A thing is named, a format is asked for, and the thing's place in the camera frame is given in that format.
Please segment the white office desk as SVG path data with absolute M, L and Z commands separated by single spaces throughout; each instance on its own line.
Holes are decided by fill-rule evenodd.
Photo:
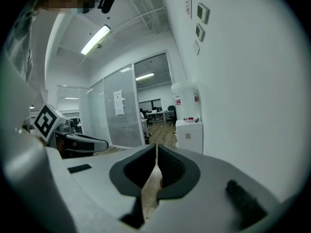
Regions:
M 151 120 L 155 122 L 168 122 L 170 121 L 169 119 L 169 111 L 162 111 L 162 112 L 157 112 L 157 113 L 146 113 L 146 116 Z

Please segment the frosted glass partition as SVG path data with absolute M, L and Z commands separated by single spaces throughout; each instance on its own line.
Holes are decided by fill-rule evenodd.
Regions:
M 115 71 L 91 88 L 88 103 L 93 136 L 113 146 L 133 148 L 143 145 L 133 66 Z M 116 116 L 113 93 L 119 90 L 124 98 L 125 115 Z

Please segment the wall thermostat panel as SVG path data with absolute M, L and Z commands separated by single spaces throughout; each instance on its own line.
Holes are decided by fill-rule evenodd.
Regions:
M 197 16 L 203 24 L 207 24 L 210 10 L 202 3 L 197 4 Z
M 197 35 L 198 40 L 200 42 L 202 42 L 204 40 L 205 31 L 199 23 L 196 24 L 196 35 Z

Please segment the white paper notice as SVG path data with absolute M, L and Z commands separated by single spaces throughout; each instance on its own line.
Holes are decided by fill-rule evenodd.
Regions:
M 123 104 L 124 98 L 122 96 L 122 90 L 114 92 L 113 95 L 114 95 L 115 115 L 116 116 L 125 115 Z

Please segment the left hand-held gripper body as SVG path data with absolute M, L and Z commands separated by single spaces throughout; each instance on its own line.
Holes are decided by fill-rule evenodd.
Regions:
M 57 149 L 63 159 L 80 157 L 76 152 L 77 141 L 67 138 L 68 134 L 75 133 L 74 122 L 47 102 L 38 112 L 33 126 L 45 145 Z

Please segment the black office chair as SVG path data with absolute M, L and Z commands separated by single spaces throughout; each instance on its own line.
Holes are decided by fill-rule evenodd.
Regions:
M 171 120 L 170 125 L 175 125 L 177 120 L 175 106 L 174 105 L 169 106 L 168 111 L 169 111 L 169 119 Z

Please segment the white cabinet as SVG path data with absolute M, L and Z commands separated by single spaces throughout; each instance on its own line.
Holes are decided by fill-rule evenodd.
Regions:
M 175 124 L 179 148 L 203 153 L 203 124 L 201 121 L 177 120 Z

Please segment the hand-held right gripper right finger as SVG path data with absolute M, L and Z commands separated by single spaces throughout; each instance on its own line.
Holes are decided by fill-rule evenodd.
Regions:
M 226 192 L 234 180 L 266 212 L 279 206 L 262 184 L 232 164 L 181 148 L 158 146 L 163 188 L 159 205 L 145 224 L 147 233 L 237 233 L 243 216 Z

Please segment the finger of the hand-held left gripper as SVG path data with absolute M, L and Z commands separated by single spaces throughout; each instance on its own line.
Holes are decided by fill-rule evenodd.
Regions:
M 107 141 L 81 133 L 65 135 L 65 149 L 73 152 L 101 152 L 107 150 Z

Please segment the grey sweatshirt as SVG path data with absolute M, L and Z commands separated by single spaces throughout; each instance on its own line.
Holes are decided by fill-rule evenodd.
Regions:
M 26 83 L 33 70 L 31 28 L 34 17 L 34 9 L 25 7 L 18 15 L 5 43 L 8 58 Z

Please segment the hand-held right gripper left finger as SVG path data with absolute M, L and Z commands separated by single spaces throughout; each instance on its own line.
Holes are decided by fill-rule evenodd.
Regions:
M 141 192 L 155 162 L 154 144 L 64 161 L 74 180 L 98 206 L 133 228 L 144 224 Z

